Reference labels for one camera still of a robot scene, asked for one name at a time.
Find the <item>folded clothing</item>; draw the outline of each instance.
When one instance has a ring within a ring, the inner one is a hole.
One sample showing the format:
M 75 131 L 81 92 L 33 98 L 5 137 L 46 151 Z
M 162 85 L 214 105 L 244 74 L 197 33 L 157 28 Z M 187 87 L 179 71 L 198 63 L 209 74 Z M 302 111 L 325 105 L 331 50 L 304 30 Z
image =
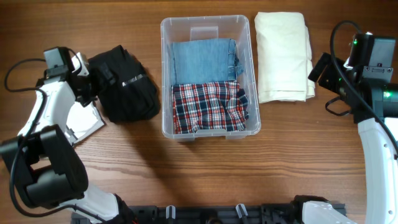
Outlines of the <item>folded clothing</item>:
M 304 17 L 298 12 L 259 12 L 254 20 L 259 62 L 259 102 L 305 101 L 315 96 L 308 80 L 312 53 Z
M 174 85 L 234 81 L 243 72 L 233 39 L 174 42 L 171 51 Z
M 111 122 L 151 119 L 160 111 L 154 83 L 144 67 L 122 46 L 89 59 L 98 98 Z
M 176 134 L 246 128 L 248 99 L 237 81 L 174 85 L 172 93 Z

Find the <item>black folded shirt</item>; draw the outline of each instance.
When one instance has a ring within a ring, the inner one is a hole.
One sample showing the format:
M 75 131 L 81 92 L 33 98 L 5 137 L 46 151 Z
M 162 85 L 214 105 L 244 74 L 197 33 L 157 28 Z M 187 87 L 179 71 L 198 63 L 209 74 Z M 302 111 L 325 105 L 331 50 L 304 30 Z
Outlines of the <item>black folded shirt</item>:
M 151 119 L 160 111 L 154 83 L 121 45 L 88 61 L 98 98 L 111 122 Z

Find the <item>storage box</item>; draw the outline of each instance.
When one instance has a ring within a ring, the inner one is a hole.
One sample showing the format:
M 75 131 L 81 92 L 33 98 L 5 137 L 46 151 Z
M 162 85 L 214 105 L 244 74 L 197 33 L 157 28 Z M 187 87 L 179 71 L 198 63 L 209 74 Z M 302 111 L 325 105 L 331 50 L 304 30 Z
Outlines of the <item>storage box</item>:
M 197 137 L 226 136 L 226 139 L 240 139 L 257 134 L 261 129 L 256 79 L 254 76 L 249 20 L 245 16 L 204 16 L 166 18 L 160 25 L 162 33 L 162 131 L 165 137 L 179 141 L 192 141 Z M 248 98 L 249 119 L 245 131 L 224 129 L 198 130 L 193 134 L 176 134 L 173 122 L 172 104 L 172 42 L 232 38 L 236 40 L 237 56 L 244 67 L 238 77 L 241 88 Z

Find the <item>blue jeans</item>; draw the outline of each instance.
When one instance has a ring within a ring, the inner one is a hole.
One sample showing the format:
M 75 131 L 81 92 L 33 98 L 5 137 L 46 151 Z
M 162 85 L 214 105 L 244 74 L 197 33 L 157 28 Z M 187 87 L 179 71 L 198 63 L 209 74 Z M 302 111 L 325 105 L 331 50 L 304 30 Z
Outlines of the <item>blue jeans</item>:
M 174 85 L 235 81 L 243 72 L 233 39 L 174 42 L 171 48 Z

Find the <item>wooden table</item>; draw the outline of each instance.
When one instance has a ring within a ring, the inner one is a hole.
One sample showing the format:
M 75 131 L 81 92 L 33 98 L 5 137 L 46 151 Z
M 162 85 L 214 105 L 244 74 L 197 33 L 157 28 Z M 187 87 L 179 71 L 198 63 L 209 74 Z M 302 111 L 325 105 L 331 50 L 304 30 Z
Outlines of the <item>wooden table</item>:
M 301 12 L 307 23 L 313 63 L 329 52 L 333 26 L 351 19 L 379 35 L 398 36 L 397 1 L 136 1 L 65 2 L 0 5 L 0 80 L 25 58 L 43 57 L 54 46 L 67 46 L 88 57 L 121 44 L 133 53 L 161 86 L 160 22 L 166 17 L 242 14 L 250 20 L 254 66 L 258 11 Z M 346 58 L 353 30 L 336 38 Z M 395 56 L 394 67 L 398 67 Z M 23 65 L 10 86 L 35 85 L 43 63 Z M 288 203 L 295 195 L 323 196 L 346 204 L 348 216 L 364 222 L 364 156 L 352 116 L 324 109 L 335 95 L 322 88 L 305 103 L 260 105 L 262 129 L 242 140 L 202 138 L 178 143 L 163 137 L 161 115 L 150 121 L 107 125 L 76 151 L 90 181 L 120 195 L 128 205 L 207 206 Z M 0 139 L 13 138 L 35 101 L 33 93 L 10 94 L 0 88 Z M 336 106 L 342 110 L 343 105 Z M 0 223 L 68 223 L 70 212 L 46 218 L 18 214 L 8 193 L 9 174 L 0 163 Z

